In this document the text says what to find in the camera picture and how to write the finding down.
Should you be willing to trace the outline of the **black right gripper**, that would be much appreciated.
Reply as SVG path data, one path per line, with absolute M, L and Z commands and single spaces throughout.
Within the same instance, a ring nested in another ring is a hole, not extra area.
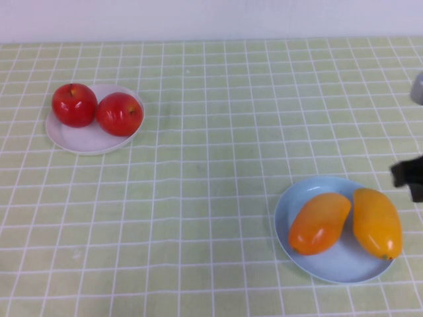
M 413 202 L 423 202 L 422 156 L 401 160 L 391 166 L 394 187 L 410 185 Z

